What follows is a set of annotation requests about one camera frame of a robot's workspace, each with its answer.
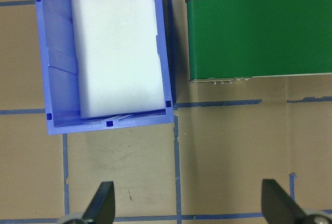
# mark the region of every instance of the blue plastic bin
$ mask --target blue plastic bin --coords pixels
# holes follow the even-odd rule
[[[81,119],[71,0],[36,0],[48,134],[85,132],[174,121],[162,0],[155,0],[157,48],[161,62],[165,108]]]

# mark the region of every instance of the white foam block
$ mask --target white foam block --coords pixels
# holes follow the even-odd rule
[[[154,0],[72,0],[82,118],[165,108]]]

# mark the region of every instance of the blue grid line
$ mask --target blue grid line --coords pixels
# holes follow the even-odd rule
[[[183,215],[182,220],[221,220],[263,217],[262,213],[239,213],[224,215]]]
[[[295,201],[295,178],[296,178],[295,173],[291,173],[289,175],[289,192],[290,192],[290,197]]]
[[[44,114],[45,109],[14,109],[14,110],[0,110],[0,115],[12,114]]]
[[[62,134],[62,153],[63,153],[63,190],[64,190],[64,213],[69,214],[69,185],[68,179],[68,143],[67,134]]]
[[[114,222],[176,220],[176,215],[115,217]]]
[[[208,106],[239,106],[239,105],[257,105],[262,102],[258,100],[238,100],[238,101],[206,101],[206,102],[186,102],[176,103],[175,109],[185,107],[208,107]]]
[[[324,97],[321,97],[321,98],[305,97],[302,100],[298,100],[298,101],[287,101],[287,103],[326,102],[326,101],[332,101],[332,96],[324,96]]]
[[[44,219],[3,219],[0,224],[21,224],[21,223],[56,223],[58,219],[44,218]]]
[[[174,158],[175,158],[175,192],[177,224],[182,223],[181,209],[181,177],[180,177],[180,152],[178,138],[178,117],[174,115]]]
[[[332,214],[332,209],[322,210],[327,214]],[[220,215],[181,215],[182,220],[222,220],[222,219],[245,219],[263,217],[262,213],[238,213],[238,214],[220,214]],[[58,219],[0,219],[0,224],[29,224],[29,223],[56,223]],[[161,216],[130,216],[115,217],[114,222],[124,221],[158,221],[158,220],[178,220],[177,215]]]
[[[34,5],[34,0],[6,1],[0,2],[0,6],[18,6],[18,5]]]

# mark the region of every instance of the beige floor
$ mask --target beige floor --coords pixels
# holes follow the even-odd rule
[[[27,0],[0,0],[0,2]],[[287,103],[332,96],[331,75],[256,78],[232,85],[188,82],[184,0],[172,0],[177,101],[262,99],[258,105],[179,108],[182,214],[260,212],[260,183],[289,191],[297,174],[300,206],[332,209],[332,102]],[[44,108],[34,5],[0,6],[0,110]],[[61,135],[46,134],[43,114],[0,111],[0,224],[52,222],[65,211]],[[103,180],[116,187],[117,217],[175,216],[174,125],[67,136],[70,211],[83,211]],[[174,220],[153,221],[174,224]],[[123,222],[149,224],[151,221]],[[254,224],[263,218],[183,220],[183,224]]]

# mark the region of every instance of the blue tape line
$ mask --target blue tape line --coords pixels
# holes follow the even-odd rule
[[[324,211],[325,213],[329,214],[329,215],[332,215],[332,209],[325,209],[325,210],[322,210]]]
[[[12,223],[56,223],[58,219],[45,218],[45,219],[6,219],[0,220],[0,224],[12,224]]]
[[[321,97],[321,98],[305,97],[305,98],[303,98],[303,100],[299,100],[299,101],[287,101],[287,103],[324,102],[324,101],[332,101],[332,96],[324,96],[324,97]]]
[[[220,219],[243,219],[263,217],[262,213],[240,213],[224,215],[183,215],[182,220],[220,220]]]
[[[68,179],[68,143],[67,134],[62,134],[62,154],[63,154],[63,190],[64,190],[64,212],[69,214],[69,185]]]
[[[187,102],[176,103],[176,108],[184,107],[208,107],[208,106],[240,106],[240,105],[257,105],[262,102],[258,100],[238,100],[238,101],[210,101],[210,102]]]
[[[15,110],[0,110],[0,115],[12,114],[44,114],[45,109],[15,109]]]
[[[168,25],[169,25],[169,61],[170,61],[170,83],[173,105],[176,103],[176,85],[175,85],[175,53],[174,53],[174,19],[173,19],[173,0],[168,0]]]
[[[114,222],[176,220],[176,215],[115,217]]]
[[[291,173],[289,175],[289,192],[290,192],[290,197],[295,201],[295,178],[296,178],[295,173]]]
[[[176,192],[176,214],[177,224],[182,223],[181,209],[181,177],[180,177],[180,152],[178,137],[178,116],[174,116],[174,158],[175,158],[175,192]]]
[[[0,6],[34,5],[34,0],[0,2]]]

